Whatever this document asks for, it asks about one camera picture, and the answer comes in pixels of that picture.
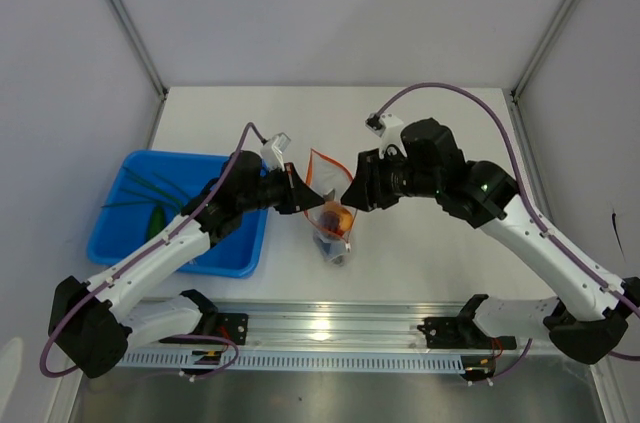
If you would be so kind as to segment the clear zip bag orange zipper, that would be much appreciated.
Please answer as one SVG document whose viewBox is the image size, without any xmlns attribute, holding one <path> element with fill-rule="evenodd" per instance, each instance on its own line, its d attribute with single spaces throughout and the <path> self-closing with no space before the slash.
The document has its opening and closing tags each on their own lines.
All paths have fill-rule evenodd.
<svg viewBox="0 0 640 423">
<path fill-rule="evenodd" d="M 343 266 L 351 253 L 350 235 L 357 210 L 344 206 L 341 198 L 352 181 L 352 174 L 340 162 L 310 150 L 305 182 L 323 203 L 304 214 L 313 227 L 313 242 L 321 257 L 334 266 Z"/>
</svg>

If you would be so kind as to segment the grey toy fish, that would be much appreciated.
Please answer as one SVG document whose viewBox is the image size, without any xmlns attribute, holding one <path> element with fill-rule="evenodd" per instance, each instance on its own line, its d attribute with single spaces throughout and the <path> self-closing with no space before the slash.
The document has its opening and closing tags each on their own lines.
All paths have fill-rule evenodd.
<svg viewBox="0 0 640 423">
<path fill-rule="evenodd" d="M 323 206 L 329 201 L 335 201 L 341 204 L 336 198 L 336 191 L 334 189 L 324 195 L 324 200 L 325 202 Z M 349 235 L 351 230 L 344 237 L 337 237 L 325 232 L 319 224 L 319 218 L 322 213 L 323 206 L 316 209 L 311 218 L 311 223 L 314 225 L 313 240 L 326 262 L 335 265 L 342 265 L 346 256 L 350 252 Z"/>
</svg>

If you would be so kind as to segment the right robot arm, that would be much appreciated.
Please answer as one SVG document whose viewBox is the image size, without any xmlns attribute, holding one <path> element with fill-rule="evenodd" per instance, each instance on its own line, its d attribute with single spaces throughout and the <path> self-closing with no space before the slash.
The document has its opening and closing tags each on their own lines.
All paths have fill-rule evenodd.
<svg viewBox="0 0 640 423">
<path fill-rule="evenodd" d="M 540 300 L 472 296 L 456 317 L 464 344 L 544 340 L 587 365 L 612 353 L 639 303 L 638 279 L 623 279 L 589 258 L 541 216 L 503 168 L 466 160 L 451 130 L 435 119 L 405 124 L 391 114 L 373 114 L 366 125 L 380 145 L 359 153 L 343 205 L 370 212 L 402 197 L 432 198 L 451 217 L 509 249 L 554 292 Z"/>
</svg>

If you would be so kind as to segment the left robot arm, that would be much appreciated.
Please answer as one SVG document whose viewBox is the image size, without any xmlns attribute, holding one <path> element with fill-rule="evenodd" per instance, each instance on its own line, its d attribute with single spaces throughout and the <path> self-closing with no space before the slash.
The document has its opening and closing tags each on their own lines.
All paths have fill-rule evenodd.
<svg viewBox="0 0 640 423">
<path fill-rule="evenodd" d="M 323 203 L 293 164 L 265 169 L 258 154 L 235 151 L 221 175 L 139 249 L 86 281 L 70 276 L 58 284 L 39 360 L 41 373 L 61 375 L 47 366 L 53 347 L 89 378 L 104 375 L 128 351 L 150 343 L 210 341 L 236 348 L 237 343 L 218 330 L 217 307 L 199 291 L 185 290 L 150 306 L 142 305 L 142 299 L 235 232 L 245 214 L 273 208 L 291 215 Z"/>
</svg>

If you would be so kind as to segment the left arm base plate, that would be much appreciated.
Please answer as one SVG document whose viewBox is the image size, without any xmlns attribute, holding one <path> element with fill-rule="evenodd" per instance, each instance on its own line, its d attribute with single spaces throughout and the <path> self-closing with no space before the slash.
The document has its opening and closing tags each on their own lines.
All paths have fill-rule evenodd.
<svg viewBox="0 0 640 423">
<path fill-rule="evenodd" d="M 202 335 L 216 336 L 243 346 L 248 335 L 249 315 L 246 313 L 217 313 L 204 317 Z"/>
</svg>

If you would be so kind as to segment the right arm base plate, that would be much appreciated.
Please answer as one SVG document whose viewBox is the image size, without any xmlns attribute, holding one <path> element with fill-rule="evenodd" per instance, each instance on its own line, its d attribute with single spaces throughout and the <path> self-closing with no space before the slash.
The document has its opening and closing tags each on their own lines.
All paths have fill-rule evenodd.
<svg viewBox="0 0 640 423">
<path fill-rule="evenodd" d="M 422 333 L 429 349 L 441 350 L 515 350 L 513 336 L 489 337 L 472 320 L 461 317 L 426 317 L 417 330 Z"/>
</svg>

